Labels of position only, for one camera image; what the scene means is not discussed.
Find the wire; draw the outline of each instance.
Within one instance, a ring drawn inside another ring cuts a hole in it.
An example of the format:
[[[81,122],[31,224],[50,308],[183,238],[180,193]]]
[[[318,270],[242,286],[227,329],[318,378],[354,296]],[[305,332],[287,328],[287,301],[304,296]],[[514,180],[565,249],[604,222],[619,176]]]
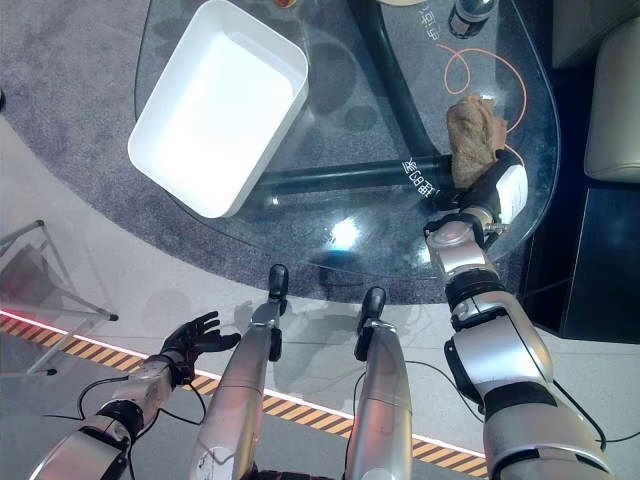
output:
[[[360,385],[360,382],[362,381],[362,379],[364,378],[364,376],[367,374],[367,371],[365,370],[364,372],[362,372],[360,374],[360,376],[358,377],[358,379],[356,380],[356,383],[353,385],[353,397],[352,397],[352,403],[351,403],[351,410],[353,412],[353,426],[355,427],[356,425],[356,395],[358,393],[358,385]],[[349,435],[349,439],[347,440],[347,448],[344,451],[344,471],[347,471],[347,459],[349,458],[349,445],[351,444],[351,435]]]
[[[82,409],[82,401],[84,400],[84,397],[87,393],[89,393],[92,389],[94,389],[98,385],[102,385],[104,383],[124,382],[125,380],[128,380],[128,379],[129,379],[129,375],[125,375],[124,377],[105,378],[104,380],[98,380],[84,387],[82,389],[82,392],[80,392],[80,395],[78,395],[78,400],[76,401],[76,406],[78,407],[78,415],[80,416],[80,419],[84,420],[85,418],[87,418],[85,417],[84,410]]]
[[[64,418],[66,420],[78,420],[78,421],[82,421],[83,419],[80,417],[70,417],[68,415],[54,415],[52,413],[47,413],[44,415],[40,415],[41,417],[47,417],[47,418]]]
[[[483,48],[471,47],[471,48],[463,48],[462,50],[456,51],[453,48],[447,45],[444,45],[442,43],[438,43],[436,44],[436,46],[453,54],[451,58],[449,58],[449,61],[447,62],[447,66],[444,69],[444,78],[442,80],[444,83],[445,89],[451,95],[459,95],[460,93],[464,92],[469,87],[469,83],[471,82],[471,69],[469,68],[469,64],[466,62],[466,60],[463,57],[463,54],[467,52],[483,53],[485,55],[489,55],[490,57],[493,57],[499,62],[502,62],[507,68],[509,68],[509,70],[511,70],[515,74],[516,78],[520,82],[520,87],[522,88],[522,110],[520,110],[520,115],[518,115],[518,118],[513,123],[513,125],[507,128],[507,133],[513,131],[520,124],[527,110],[527,87],[524,84],[524,80],[522,79],[520,72],[518,72],[518,70],[511,63],[509,63],[509,61],[506,60],[505,58],[501,57],[500,55],[496,55],[495,53],[489,50],[485,50]],[[467,73],[467,81],[464,84],[464,86],[459,90],[452,90],[451,87],[449,86],[449,68],[451,67],[451,64],[453,63],[454,60],[461,60]]]
[[[589,415],[587,413],[587,411],[584,408],[582,408],[582,406],[571,395],[569,395],[569,392],[567,392],[562,387],[562,385],[560,385],[560,383],[558,383],[557,380],[554,380],[553,384],[556,386],[556,388],[558,390],[560,390],[560,392],[562,392],[562,394],[567,398],[567,400],[569,400],[571,403],[573,403],[573,406],[576,407],[578,409],[578,411],[582,415],[584,415],[584,418],[586,418],[589,421],[589,423],[591,425],[593,425],[593,428],[595,428],[596,431],[598,432],[598,435],[600,435],[600,440],[599,440],[600,441],[600,450],[602,450],[604,452],[607,449],[607,437],[604,434],[604,432],[602,431],[602,429],[600,428],[600,425],[598,425],[596,423],[596,421],[593,418],[591,418],[591,415]]]
[[[200,392],[198,392],[198,390],[196,389],[196,387],[194,387],[191,382],[188,383],[189,387],[191,388],[191,390],[193,391],[193,393],[196,394],[196,396],[198,397],[198,400],[200,401],[200,406],[202,406],[202,418],[200,419],[199,422],[196,422],[195,420],[189,420],[187,418],[181,417],[179,415],[176,415],[175,413],[171,413],[168,410],[165,410],[164,408],[159,408],[158,411],[169,415],[172,418],[175,418],[176,420],[181,420],[185,423],[190,423],[191,425],[202,425],[202,422],[204,422],[204,418],[207,415],[207,406],[204,404],[204,400],[202,399],[202,395],[200,395]]]
[[[191,388],[193,393],[196,395],[196,397],[198,397],[198,401],[200,402],[200,406],[202,407],[202,419],[199,422],[196,422],[194,420],[189,420],[188,418],[183,418],[179,415],[176,415],[175,413],[171,413],[170,411],[165,410],[164,408],[159,408],[158,411],[156,412],[156,416],[153,417],[153,420],[151,420],[151,423],[149,424],[149,426],[145,428],[142,432],[140,432],[140,434],[134,439],[134,441],[131,443],[131,447],[129,448],[129,451],[127,452],[127,462],[129,464],[129,476],[131,477],[131,480],[136,480],[135,473],[133,472],[133,461],[131,460],[131,452],[133,451],[133,445],[135,445],[135,443],[138,440],[140,440],[144,435],[147,434],[149,430],[151,430],[151,428],[155,425],[156,421],[158,420],[158,417],[160,416],[160,412],[172,418],[175,418],[176,420],[180,420],[181,422],[189,423],[191,425],[202,425],[202,422],[204,422],[204,419],[207,415],[207,406],[204,403],[204,399],[202,398],[202,395],[200,395],[200,392],[198,392],[198,389],[194,387],[191,382],[189,382],[188,385],[189,385],[189,388]]]
[[[476,414],[476,412],[473,411],[473,408],[471,408],[471,405],[469,405],[469,403],[467,402],[467,399],[464,398],[464,396],[462,395],[462,393],[460,393],[460,390],[458,390],[458,387],[456,386],[456,384],[454,383],[453,380],[451,380],[451,378],[449,377],[449,375],[447,375],[446,373],[444,373],[442,370],[440,370],[438,367],[434,367],[433,365],[430,365],[428,363],[425,362],[419,362],[417,360],[406,360],[404,363],[413,363],[416,365],[423,365],[425,367],[429,367],[432,370],[435,370],[436,372],[438,372],[440,375],[442,375],[444,378],[447,379],[447,382],[449,382],[451,384],[451,386],[453,387],[453,389],[456,391],[456,393],[458,394],[458,396],[460,397],[460,400],[462,400],[462,403],[464,403],[465,407],[467,407],[467,410],[469,410],[469,412],[471,412],[471,415],[473,415],[475,417],[476,420],[478,420],[480,423],[484,423],[484,420],[478,416],[478,414]]]
[[[430,365],[430,364],[425,363],[425,362],[419,362],[417,360],[405,360],[404,363],[412,363],[412,364],[415,364],[415,365],[423,365],[425,367],[429,367],[430,369],[435,370],[436,372],[438,372],[440,375],[442,375],[444,378],[446,378],[447,381],[451,384],[453,389],[460,396],[460,399],[462,400],[462,403],[464,403],[465,407],[467,407],[467,410],[469,410],[469,412],[471,412],[471,415],[473,415],[475,417],[475,419],[478,420],[480,423],[484,423],[484,420],[482,420],[482,418],[480,418],[476,414],[476,412],[473,411],[473,409],[471,408],[471,405],[469,405],[469,403],[467,402],[466,398],[464,398],[462,396],[462,393],[460,393],[460,390],[458,390],[458,387],[456,386],[456,384],[453,382],[453,380],[451,380],[451,378],[449,378],[449,376],[446,373],[444,373],[438,367],[434,367],[433,365]],[[351,409],[353,411],[353,416],[354,416],[354,426],[355,426],[356,396],[357,396],[357,393],[358,393],[358,385],[360,385],[360,382],[362,381],[362,379],[364,378],[364,376],[366,374],[367,374],[367,371],[365,370],[364,372],[362,372],[360,374],[360,376],[356,380],[356,383],[353,385],[353,397],[352,397]],[[347,449],[344,452],[344,469],[345,469],[345,472],[347,470],[347,459],[349,458],[348,455],[349,455],[349,444],[350,443],[351,443],[351,435],[349,435],[349,439],[347,440]]]
[[[638,435],[640,435],[640,432],[636,432],[636,433],[632,433],[631,435],[627,435],[626,437],[622,437],[622,438],[615,438],[613,440],[609,440],[607,438],[607,443],[619,443],[619,442],[624,442],[626,440],[631,440],[633,437],[637,437]]]

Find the bottle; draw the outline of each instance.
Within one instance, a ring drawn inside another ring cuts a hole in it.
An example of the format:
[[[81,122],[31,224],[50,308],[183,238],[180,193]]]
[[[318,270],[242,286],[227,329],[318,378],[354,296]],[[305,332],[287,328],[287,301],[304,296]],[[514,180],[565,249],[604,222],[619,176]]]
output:
[[[449,15],[449,30],[458,38],[477,35],[495,4],[495,0],[456,0]]]

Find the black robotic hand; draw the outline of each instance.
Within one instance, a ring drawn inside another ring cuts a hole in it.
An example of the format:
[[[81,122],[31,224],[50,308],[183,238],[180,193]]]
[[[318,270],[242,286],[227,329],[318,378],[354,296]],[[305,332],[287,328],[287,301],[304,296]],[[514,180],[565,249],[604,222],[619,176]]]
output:
[[[216,327],[218,312],[209,312],[190,322],[184,323],[169,335],[160,350],[160,355],[174,360],[173,383],[186,385],[195,378],[195,361],[204,352],[222,352],[235,347],[240,334],[220,335]],[[171,352],[177,352],[183,360],[176,361]]]

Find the white robotic hand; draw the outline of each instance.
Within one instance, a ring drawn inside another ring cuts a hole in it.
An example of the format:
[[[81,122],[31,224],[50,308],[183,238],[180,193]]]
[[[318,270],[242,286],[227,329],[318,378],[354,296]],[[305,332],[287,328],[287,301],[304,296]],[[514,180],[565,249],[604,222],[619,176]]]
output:
[[[528,193],[524,165],[510,152],[499,150],[498,161],[462,194],[460,210],[482,208],[493,217],[492,223],[506,225],[522,211]]]

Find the black cable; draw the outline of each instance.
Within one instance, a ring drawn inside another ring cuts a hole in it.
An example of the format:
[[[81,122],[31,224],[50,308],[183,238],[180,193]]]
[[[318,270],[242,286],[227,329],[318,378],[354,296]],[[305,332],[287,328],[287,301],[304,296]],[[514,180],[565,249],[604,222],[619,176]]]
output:
[[[104,380],[98,380],[84,387],[82,389],[82,392],[80,392],[80,395],[78,395],[78,400],[76,401],[76,407],[78,407],[78,415],[80,415],[80,419],[84,420],[85,418],[87,418],[85,417],[84,410],[82,409],[82,401],[84,400],[85,395],[89,393],[89,391],[91,391],[93,388],[97,387],[98,385],[102,385],[104,383],[124,382],[125,380],[128,380],[128,379],[129,379],[129,375],[125,375],[124,377],[105,378]]]
[[[607,438],[607,443],[624,442],[624,441],[627,441],[627,440],[631,440],[633,437],[637,437],[638,435],[640,435],[640,432],[632,433],[631,435],[627,435],[626,437],[622,437],[622,438],[615,438],[613,440],[609,440]]]
[[[68,415],[54,415],[52,413],[47,413],[44,415],[40,415],[41,417],[47,417],[47,418],[64,418],[66,420],[78,420],[78,421],[82,421],[83,419],[80,417],[70,417]]]
[[[142,432],[140,432],[140,434],[135,438],[135,440],[131,444],[129,451],[127,452],[127,462],[129,463],[129,476],[131,477],[131,480],[136,480],[136,476],[133,473],[133,462],[131,460],[131,452],[133,451],[133,445],[135,445],[135,443],[138,440],[140,440],[144,435],[146,435],[146,433],[149,430],[151,430],[151,428],[155,425],[156,421],[158,420],[158,417],[160,416],[160,412],[172,418],[175,418],[176,420],[180,420],[182,422],[189,423],[191,425],[202,425],[202,422],[204,422],[204,419],[207,415],[207,406],[204,403],[204,399],[202,398],[202,395],[200,395],[200,392],[198,392],[198,389],[194,387],[191,382],[189,382],[188,385],[193,391],[193,393],[196,395],[196,397],[198,397],[198,400],[200,401],[200,406],[202,406],[202,419],[199,422],[196,422],[194,420],[189,420],[188,418],[183,418],[179,415],[176,415],[175,413],[171,413],[170,411],[165,410],[164,408],[159,408],[158,411],[156,412],[156,416],[153,417],[153,420],[151,421],[149,426],[145,428]]]
[[[464,398],[464,396],[462,395],[462,393],[460,393],[460,390],[458,390],[458,387],[456,386],[456,384],[454,383],[453,380],[451,380],[451,378],[449,377],[449,375],[447,375],[446,373],[444,373],[442,370],[440,370],[438,367],[434,367],[433,365],[430,365],[428,363],[425,362],[419,362],[417,360],[406,360],[404,363],[413,363],[416,365],[423,365],[425,367],[429,367],[432,370],[435,370],[436,372],[438,372],[440,375],[442,375],[444,378],[447,379],[447,381],[451,384],[451,386],[453,387],[453,389],[456,391],[456,393],[458,394],[458,396],[460,397],[460,400],[462,400],[462,403],[464,403],[465,407],[467,407],[467,410],[469,410],[469,412],[471,412],[471,415],[473,415],[475,417],[476,420],[478,420],[480,423],[484,423],[484,420],[482,418],[480,418],[476,412],[473,411],[473,408],[471,408],[471,405],[469,405],[469,403],[467,402],[467,399]]]
[[[360,376],[358,377],[358,379],[356,380],[356,383],[353,385],[353,398],[352,398],[352,411],[353,411],[353,426],[355,427],[356,425],[356,395],[358,393],[358,385],[360,384],[360,381],[364,378],[364,376],[367,374],[367,371],[365,370],[364,372],[362,372],[360,374]],[[347,471],[347,459],[349,458],[349,444],[351,443],[351,435],[349,435],[349,439],[347,440],[347,448],[344,451],[344,471]]]
[[[562,394],[567,398],[567,400],[573,403],[573,406],[576,407],[582,415],[584,415],[584,418],[586,418],[589,421],[589,423],[593,425],[593,428],[595,428],[596,432],[598,432],[598,435],[600,435],[600,450],[604,452],[607,449],[607,437],[602,431],[602,429],[600,428],[600,425],[598,425],[596,421],[593,418],[591,418],[591,415],[589,415],[587,411],[584,408],[582,408],[582,406],[571,395],[569,395],[569,392],[567,392],[562,387],[562,385],[558,383],[557,380],[554,380],[553,384],[556,386],[558,390],[560,390],[560,392],[562,392]]]

